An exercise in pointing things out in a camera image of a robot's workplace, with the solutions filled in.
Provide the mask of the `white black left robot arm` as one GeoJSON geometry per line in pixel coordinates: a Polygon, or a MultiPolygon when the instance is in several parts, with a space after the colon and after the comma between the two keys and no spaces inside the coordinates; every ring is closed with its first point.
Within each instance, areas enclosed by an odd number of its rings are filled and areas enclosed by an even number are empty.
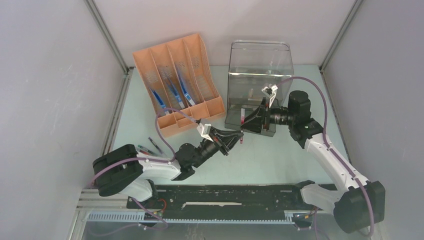
{"type": "Polygon", "coordinates": [[[240,130],[212,128],[210,138],[204,138],[199,146],[181,145],[174,160],[145,155],[133,144],[126,144],[93,161],[92,183],[101,197],[125,195],[153,208],[158,202],[154,179],[183,181],[214,154],[228,155],[243,135],[240,130]]]}

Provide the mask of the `pink red gel pen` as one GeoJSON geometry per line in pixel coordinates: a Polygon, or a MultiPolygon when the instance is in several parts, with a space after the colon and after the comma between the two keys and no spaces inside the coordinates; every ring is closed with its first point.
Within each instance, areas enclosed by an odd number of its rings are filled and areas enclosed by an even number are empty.
{"type": "MultiPolygon", "coordinates": [[[[240,126],[242,126],[244,122],[245,122],[245,109],[241,108],[240,109],[240,126]]],[[[240,141],[239,141],[240,144],[243,144],[243,141],[244,141],[244,136],[240,138],[240,141]]]]}

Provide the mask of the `green gel pen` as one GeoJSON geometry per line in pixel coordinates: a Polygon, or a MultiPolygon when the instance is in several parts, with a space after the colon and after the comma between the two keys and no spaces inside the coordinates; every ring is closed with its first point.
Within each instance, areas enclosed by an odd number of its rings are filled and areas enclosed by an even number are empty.
{"type": "Polygon", "coordinates": [[[152,156],[156,156],[157,154],[155,153],[155,152],[153,152],[152,150],[150,150],[150,149],[148,149],[148,148],[146,148],[146,147],[144,147],[144,146],[142,146],[142,145],[138,145],[137,146],[142,152],[145,152],[145,153],[148,153],[149,155],[152,155],[152,156]]]}

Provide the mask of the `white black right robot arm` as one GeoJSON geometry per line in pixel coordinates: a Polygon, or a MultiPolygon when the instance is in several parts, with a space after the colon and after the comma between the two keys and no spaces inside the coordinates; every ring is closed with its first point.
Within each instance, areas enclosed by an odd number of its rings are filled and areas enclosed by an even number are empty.
{"type": "Polygon", "coordinates": [[[323,126],[311,117],[311,101],[306,92],[294,90],[286,107],[271,107],[263,98],[259,107],[244,118],[241,128],[261,133],[272,125],[285,125],[290,136],[311,154],[335,185],[334,190],[313,181],[298,184],[291,194],[297,209],[313,205],[334,216],[345,233],[353,233],[385,219],[386,189],[379,181],[371,182],[359,173],[334,147],[323,126]]]}

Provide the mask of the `blue folder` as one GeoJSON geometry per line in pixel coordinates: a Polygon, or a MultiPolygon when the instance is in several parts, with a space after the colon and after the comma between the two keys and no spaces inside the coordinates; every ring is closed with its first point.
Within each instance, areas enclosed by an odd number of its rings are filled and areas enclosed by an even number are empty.
{"type": "Polygon", "coordinates": [[[168,110],[166,110],[167,106],[164,103],[164,101],[162,100],[162,98],[160,97],[160,95],[155,90],[153,90],[151,87],[149,87],[149,90],[151,91],[151,93],[155,97],[156,101],[158,102],[158,104],[161,107],[161,109],[164,112],[164,114],[165,115],[169,115],[170,112],[168,110]]]}
{"type": "Polygon", "coordinates": [[[167,79],[166,79],[166,81],[167,81],[167,86],[168,86],[169,90],[170,90],[170,91],[172,92],[172,94],[174,95],[174,97],[175,97],[175,99],[177,100],[177,102],[178,102],[178,104],[179,104],[180,108],[181,108],[181,109],[185,109],[186,107],[185,107],[185,105],[184,105],[184,103],[183,103],[183,100],[182,100],[182,98],[181,98],[181,96],[180,96],[180,94],[179,94],[179,92],[178,92],[177,88],[176,88],[176,87],[175,87],[175,85],[173,84],[173,82],[172,82],[169,78],[167,78],[167,79]]]}
{"type": "Polygon", "coordinates": [[[183,92],[185,99],[187,100],[187,102],[190,106],[196,105],[194,99],[191,97],[191,95],[188,91],[187,84],[185,83],[185,80],[183,78],[183,74],[181,73],[179,68],[176,68],[176,71],[177,71],[177,76],[178,76],[180,86],[181,86],[181,89],[182,89],[182,92],[183,92]]]}

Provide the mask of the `dark blue pen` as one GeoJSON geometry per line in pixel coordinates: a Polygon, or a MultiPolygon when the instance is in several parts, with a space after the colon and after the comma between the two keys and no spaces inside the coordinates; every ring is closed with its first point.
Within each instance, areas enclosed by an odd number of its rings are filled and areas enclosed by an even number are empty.
{"type": "Polygon", "coordinates": [[[165,156],[165,152],[158,146],[158,144],[149,136],[148,140],[152,143],[152,145],[158,150],[158,152],[162,155],[165,156]]]}

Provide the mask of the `grey transparent drawer unit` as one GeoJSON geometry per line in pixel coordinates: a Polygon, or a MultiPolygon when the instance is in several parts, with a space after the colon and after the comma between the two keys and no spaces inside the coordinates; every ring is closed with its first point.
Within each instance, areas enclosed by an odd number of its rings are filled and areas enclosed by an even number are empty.
{"type": "MultiPolygon", "coordinates": [[[[245,118],[250,115],[261,101],[249,101],[249,91],[253,89],[253,99],[266,98],[267,108],[281,107],[290,90],[294,75],[291,48],[279,41],[236,40],[231,44],[227,114],[224,126],[227,129],[241,129],[241,108],[245,109],[245,118]],[[269,98],[262,92],[265,85],[277,85],[277,95],[271,107],[269,98]]],[[[269,130],[263,129],[259,135],[272,137],[276,133],[276,124],[269,130]]]]}

